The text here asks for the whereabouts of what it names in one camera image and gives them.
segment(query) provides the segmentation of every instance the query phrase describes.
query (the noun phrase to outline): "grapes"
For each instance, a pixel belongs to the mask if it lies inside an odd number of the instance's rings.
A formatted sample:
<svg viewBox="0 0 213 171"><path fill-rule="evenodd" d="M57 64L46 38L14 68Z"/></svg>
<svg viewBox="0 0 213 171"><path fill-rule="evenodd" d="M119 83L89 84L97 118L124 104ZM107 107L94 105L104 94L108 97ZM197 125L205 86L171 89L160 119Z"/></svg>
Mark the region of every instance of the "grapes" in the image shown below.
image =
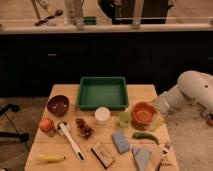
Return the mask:
<svg viewBox="0 0 213 171"><path fill-rule="evenodd" d="M89 138L92 135L93 129L90 128L86 124L86 122L84 121L84 119L82 119L82 118L76 118L76 124L77 124L77 127L80 130L80 133L81 133L82 137Z"/></svg>

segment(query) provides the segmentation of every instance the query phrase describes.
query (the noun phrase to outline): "paper cup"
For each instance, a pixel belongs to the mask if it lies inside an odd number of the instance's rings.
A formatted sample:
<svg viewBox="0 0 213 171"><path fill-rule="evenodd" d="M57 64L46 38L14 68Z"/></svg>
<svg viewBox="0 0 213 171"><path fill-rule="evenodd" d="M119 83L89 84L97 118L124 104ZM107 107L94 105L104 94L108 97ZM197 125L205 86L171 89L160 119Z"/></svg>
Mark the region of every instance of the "paper cup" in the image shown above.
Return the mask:
<svg viewBox="0 0 213 171"><path fill-rule="evenodd" d="M106 107L99 107L95 111L95 118L98 124L105 125L110 118L110 111Z"/></svg>

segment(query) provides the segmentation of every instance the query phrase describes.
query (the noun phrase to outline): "green plastic tray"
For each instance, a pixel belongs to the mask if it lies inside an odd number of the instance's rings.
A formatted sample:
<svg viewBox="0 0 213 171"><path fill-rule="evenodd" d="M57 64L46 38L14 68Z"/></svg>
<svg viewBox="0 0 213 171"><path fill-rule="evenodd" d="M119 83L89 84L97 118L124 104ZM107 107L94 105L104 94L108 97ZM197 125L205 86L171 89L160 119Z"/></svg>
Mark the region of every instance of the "green plastic tray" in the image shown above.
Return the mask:
<svg viewBox="0 0 213 171"><path fill-rule="evenodd" d="M124 77L82 77L77 98L81 110L95 110L104 106L110 110L128 107Z"/></svg>

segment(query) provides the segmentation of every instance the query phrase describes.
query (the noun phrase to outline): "dark wall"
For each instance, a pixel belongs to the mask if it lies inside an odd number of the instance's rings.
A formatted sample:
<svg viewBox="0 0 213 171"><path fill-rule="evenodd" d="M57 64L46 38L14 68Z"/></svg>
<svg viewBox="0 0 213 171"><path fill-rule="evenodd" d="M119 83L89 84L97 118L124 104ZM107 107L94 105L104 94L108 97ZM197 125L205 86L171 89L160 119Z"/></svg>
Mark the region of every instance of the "dark wall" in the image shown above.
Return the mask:
<svg viewBox="0 0 213 171"><path fill-rule="evenodd" d="M0 96L48 96L55 83L125 76L160 93L186 70L213 74L213 32L0 35Z"/></svg>

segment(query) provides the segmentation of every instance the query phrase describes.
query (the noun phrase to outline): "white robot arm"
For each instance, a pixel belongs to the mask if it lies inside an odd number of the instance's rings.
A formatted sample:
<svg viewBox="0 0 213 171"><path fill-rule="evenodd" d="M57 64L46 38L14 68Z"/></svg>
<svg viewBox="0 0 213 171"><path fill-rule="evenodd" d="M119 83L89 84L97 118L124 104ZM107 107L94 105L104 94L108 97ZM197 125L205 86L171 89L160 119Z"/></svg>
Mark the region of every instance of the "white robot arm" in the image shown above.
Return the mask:
<svg viewBox="0 0 213 171"><path fill-rule="evenodd" d="M197 102L205 107L202 115L213 113L213 76L197 71L186 71L169 91L156 100L158 110L168 114L182 109L185 105Z"/></svg>

